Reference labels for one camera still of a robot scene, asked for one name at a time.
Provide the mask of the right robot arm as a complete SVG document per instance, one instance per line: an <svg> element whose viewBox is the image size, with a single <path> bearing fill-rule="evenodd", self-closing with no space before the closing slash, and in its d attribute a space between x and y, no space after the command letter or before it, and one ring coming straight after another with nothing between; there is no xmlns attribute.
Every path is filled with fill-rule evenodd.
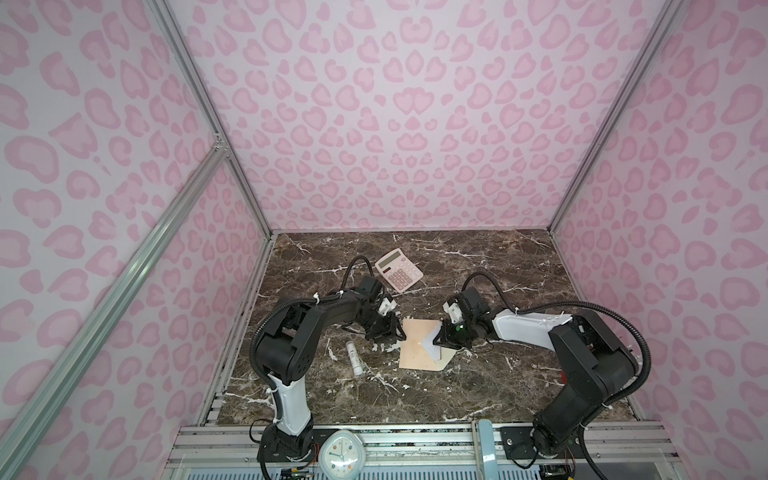
<svg viewBox="0 0 768 480"><path fill-rule="evenodd" d="M433 343L469 349L477 338L493 338L554 352L563 388L534 415L529 448L552 457L614 402L647 380L651 356L640 332L616 312L582 301L531 307L491 308L473 287L443 304L447 318Z"/></svg>

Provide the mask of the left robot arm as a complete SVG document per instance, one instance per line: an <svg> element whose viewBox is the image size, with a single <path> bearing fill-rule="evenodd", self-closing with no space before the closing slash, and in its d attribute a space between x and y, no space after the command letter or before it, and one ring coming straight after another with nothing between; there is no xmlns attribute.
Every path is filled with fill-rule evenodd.
<svg viewBox="0 0 768 480"><path fill-rule="evenodd" d="M267 315L248 348L250 365L268 385L276 407L275 419L260 439L263 457L276 451L302 460L313 452L314 420L305 376L324 329L357 324L369 341L404 341L406 333L396 309L384 285L366 276L359 285L326 296L282 301Z"/></svg>

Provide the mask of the white glue stick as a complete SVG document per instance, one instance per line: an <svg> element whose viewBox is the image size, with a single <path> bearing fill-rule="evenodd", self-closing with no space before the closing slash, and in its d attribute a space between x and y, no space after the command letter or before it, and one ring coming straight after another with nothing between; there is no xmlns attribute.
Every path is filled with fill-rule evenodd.
<svg viewBox="0 0 768 480"><path fill-rule="evenodd" d="M353 341L348 341L346 343L346 350L348 353L348 357L350 360L350 364L353 369L353 374L355 377L360 377L364 374L364 366L363 362L359 356L358 350L356 348L356 345Z"/></svg>

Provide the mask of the peach envelope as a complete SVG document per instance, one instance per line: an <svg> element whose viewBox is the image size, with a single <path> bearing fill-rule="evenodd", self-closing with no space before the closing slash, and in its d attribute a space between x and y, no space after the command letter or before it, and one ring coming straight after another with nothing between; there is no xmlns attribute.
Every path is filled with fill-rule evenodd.
<svg viewBox="0 0 768 480"><path fill-rule="evenodd" d="M443 371L456 354L455 350L434 344L442 327L439 320L405 319L402 323L406 335L400 341L400 369Z"/></svg>

